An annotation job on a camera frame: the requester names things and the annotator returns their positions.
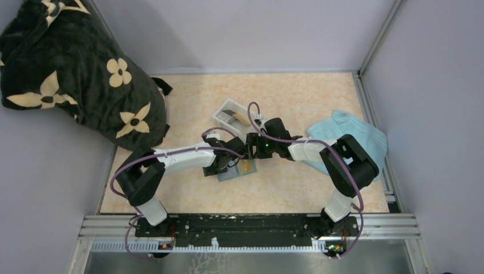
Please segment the translucent white plastic bin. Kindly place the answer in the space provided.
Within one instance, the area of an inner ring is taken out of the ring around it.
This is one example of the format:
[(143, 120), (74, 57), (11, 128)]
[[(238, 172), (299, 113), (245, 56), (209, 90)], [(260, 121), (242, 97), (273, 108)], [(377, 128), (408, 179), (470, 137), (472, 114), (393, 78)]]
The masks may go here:
[(242, 141), (246, 140), (248, 133), (256, 132), (249, 121), (248, 107), (232, 99), (227, 99), (218, 107), (212, 117), (220, 127), (234, 133)]

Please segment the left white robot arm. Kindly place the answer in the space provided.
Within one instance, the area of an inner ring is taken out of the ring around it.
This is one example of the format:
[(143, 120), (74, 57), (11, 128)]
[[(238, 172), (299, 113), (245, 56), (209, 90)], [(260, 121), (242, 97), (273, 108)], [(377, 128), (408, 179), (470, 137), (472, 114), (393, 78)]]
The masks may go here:
[(168, 212), (155, 194), (164, 176), (192, 168), (202, 168), (204, 176), (226, 172), (228, 163), (244, 158), (247, 147), (235, 137), (227, 142), (217, 136), (207, 137), (200, 143), (167, 150), (138, 148), (116, 171), (123, 197), (148, 221), (148, 227), (157, 236), (171, 229)]

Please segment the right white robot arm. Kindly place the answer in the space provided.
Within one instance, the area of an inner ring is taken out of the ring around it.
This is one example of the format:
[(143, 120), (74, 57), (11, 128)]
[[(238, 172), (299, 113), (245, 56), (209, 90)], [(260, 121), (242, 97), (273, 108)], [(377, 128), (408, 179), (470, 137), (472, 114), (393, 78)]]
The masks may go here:
[(328, 235), (338, 234), (354, 206), (354, 198), (362, 200), (361, 190), (379, 175), (374, 160), (349, 134), (333, 144), (319, 139), (290, 136), (280, 118), (251, 119), (255, 133), (247, 136), (248, 147), (256, 150), (251, 156), (268, 159), (273, 154), (294, 162), (323, 164), (335, 187), (328, 204), (321, 211), (321, 227)]

